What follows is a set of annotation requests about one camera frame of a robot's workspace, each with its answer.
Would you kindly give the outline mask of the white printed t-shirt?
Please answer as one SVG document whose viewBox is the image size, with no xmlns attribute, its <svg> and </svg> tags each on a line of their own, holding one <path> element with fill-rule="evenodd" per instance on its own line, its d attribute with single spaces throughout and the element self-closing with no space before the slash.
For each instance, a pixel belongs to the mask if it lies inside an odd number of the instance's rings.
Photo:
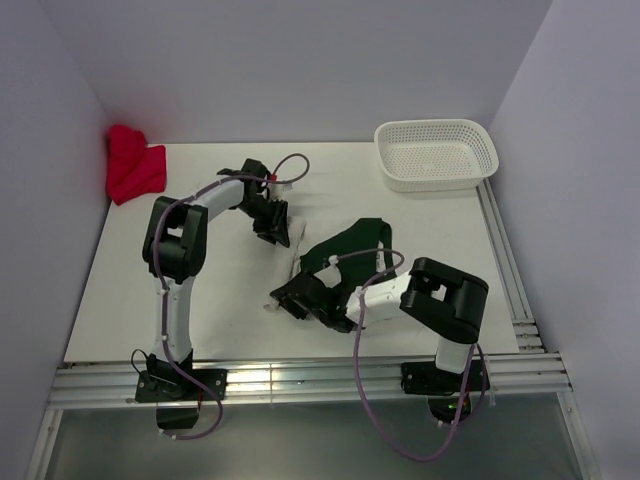
<svg viewBox="0 0 640 480">
<path fill-rule="evenodd" d="M 300 216 L 289 216 L 287 220 L 290 246 L 275 246 L 272 266 L 269 268 L 270 278 L 267 284 L 266 303 L 263 308 L 267 312 L 276 312 L 278 302 L 272 298 L 271 292 L 284 286 L 296 275 L 299 262 L 299 248 L 307 222 Z"/>
</svg>

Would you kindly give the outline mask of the dark green t-shirt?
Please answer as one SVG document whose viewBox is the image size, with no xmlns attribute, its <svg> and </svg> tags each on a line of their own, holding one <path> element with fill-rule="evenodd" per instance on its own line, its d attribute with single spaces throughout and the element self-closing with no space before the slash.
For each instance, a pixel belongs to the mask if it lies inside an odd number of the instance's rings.
<svg viewBox="0 0 640 480">
<path fill-rule="evenodd" d="M 382 218 L 340 219 L 309 224 L 300 243 L 299 269 L 318 274 L 333 255 L 341 281 L 331 288 L 342 303 L 367 280 L 391 268 L 398 257 L 393 248 L 392 226 Z"/>
</svg>

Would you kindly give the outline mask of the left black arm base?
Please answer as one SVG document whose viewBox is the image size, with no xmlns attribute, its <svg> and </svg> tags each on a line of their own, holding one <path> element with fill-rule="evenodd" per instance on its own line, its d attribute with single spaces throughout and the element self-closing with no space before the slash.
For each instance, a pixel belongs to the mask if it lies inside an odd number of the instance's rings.
<svg viewBox="0 0 640 480">
<path fill-rule="evenodd" d="M 203 403 L 213 401 L 220 406 L 225 398 L 228 371 L 194 369 L 192 353 L 178 364 L 188 378 L 141 349 L 132 352 L 130 364 L 138 376 L 134 402 L 156 404 L 156 424 L 162 433 L 197 437 L 188 430 L 196 426 Z"/>
</svg>

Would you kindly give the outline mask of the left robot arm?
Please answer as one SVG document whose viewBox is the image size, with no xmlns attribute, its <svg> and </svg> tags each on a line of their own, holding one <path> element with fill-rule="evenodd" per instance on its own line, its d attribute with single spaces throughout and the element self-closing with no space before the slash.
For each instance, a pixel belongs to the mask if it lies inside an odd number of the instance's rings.
<svg viewBox="0 0 640 480">
<path fill-rule="evenodd" d="M 209 223 L 239 210 L 252 220 L 259 239 L 288 247 L 288 203 L 270 188 L 299 180 L 283 180 L 276 169 L 247 159 L 238 170 L 220 170 L 211 184 L 185 198 L 161 196 L 153 204 L 142 257 L 156 282 L 158 324 L 146 366 L 170 398 L 183 399 L 195 386 L 191 295 L 206 260 Z"/>
</svg>

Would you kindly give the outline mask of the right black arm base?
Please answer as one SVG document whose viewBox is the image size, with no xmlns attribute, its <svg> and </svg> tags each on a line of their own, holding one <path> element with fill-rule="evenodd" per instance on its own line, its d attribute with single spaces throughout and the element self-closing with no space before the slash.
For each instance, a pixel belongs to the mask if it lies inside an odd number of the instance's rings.
<svg viewBox="0 0 640 480">
<path fill-rule="evenodd" d="M 407 395 L 426 396 L 431 415 L 437 421 L 451 424 L 456 414 L 463 375 L 439 370 L 434 361 L 405 362 L 400 368 L 400 386 L 403 392 Z M 460 422 L 464 422 L 473 413 L 471 394 L 476 392 L 484 395 L 490 387 L 486 365 L 481 360 L 473 360 L 464 391 Z"/>
</svg>

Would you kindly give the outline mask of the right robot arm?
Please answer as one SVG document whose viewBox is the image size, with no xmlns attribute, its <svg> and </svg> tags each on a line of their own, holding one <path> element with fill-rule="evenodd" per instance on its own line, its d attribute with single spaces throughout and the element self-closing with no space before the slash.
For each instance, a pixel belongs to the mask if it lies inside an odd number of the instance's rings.
<svg viewBox="0 0 640 480">
<path fill-rule="evenodd" d="M 468 357 L 478 345 L 488 284 L 420 257 L 399 276 L 391 266 L 351 291 L 339 290 L 344 279 L 340 267 L 358 255 L 331 255 L 318 272 L 300 271 L 270 293 L 272 305 L 296 319 L 313 317 L 340 333 L 364 329 L 368 320 L 412 318 L 438 336 L 435 383 L 446 390 L 457 388 L 467 377 Z"/>
</svg>

